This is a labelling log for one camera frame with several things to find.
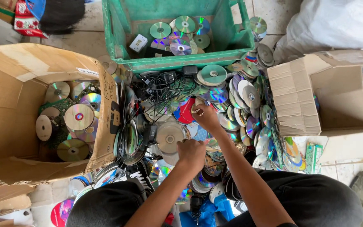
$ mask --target sneaker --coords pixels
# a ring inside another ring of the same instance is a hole
[[[154,192],[154,187],[152,186],[151,180],[148,176],[148,171],[146,170],[146,166],[142,161],[139,161],[135,165],[127,166],[124,169],[124,173],[127,179],[137,178],[149,195]]]

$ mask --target forearm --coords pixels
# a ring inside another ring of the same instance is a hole
[[[256,226],[274,227],[283,223],[294,223],[274,192],[247,162],[226,132],[217,130],[213,136],[218,141],[236,187]]]
[[[173,204],[191,180],[184,169],[183,166],[176,164],[163,183],[139,207],[125,226],[161,226]]]

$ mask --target white electrical socket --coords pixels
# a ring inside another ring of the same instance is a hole
[[[147,43],[148,39],[143,37],[141,34],[138,34],[137,38],[132,41],[130,48],[133,49],[135,52],[139,53]]]

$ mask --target hand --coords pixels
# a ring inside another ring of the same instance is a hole
[[[176,165],[186,166],[186,170],[191,173],[191,177],[200,172],[205,163],[205,144],[195,139],[177,142],[179,161]]]
[[[204,104],[199,104],[193,108],[193,111],[197,110],[199,111],[197,113],[193,113],[193,118],[203,129],[207,130],[211,134],[214,134],[217,130],[222,130],[215,109]]]

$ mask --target person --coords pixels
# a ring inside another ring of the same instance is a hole
[[[349,187],[323,175],[253,168],[220,126],[213,108],[194,107],[194,119],[219,143],[226,164],[248,211],[225,227],[359,227],[360,199]],[[67,227],[162,226],[186,185],[204,167],[202,141],[177,142],[179,161],[153,191],[144,165],[125,169],[126,181],[82,196],[73,206]]]

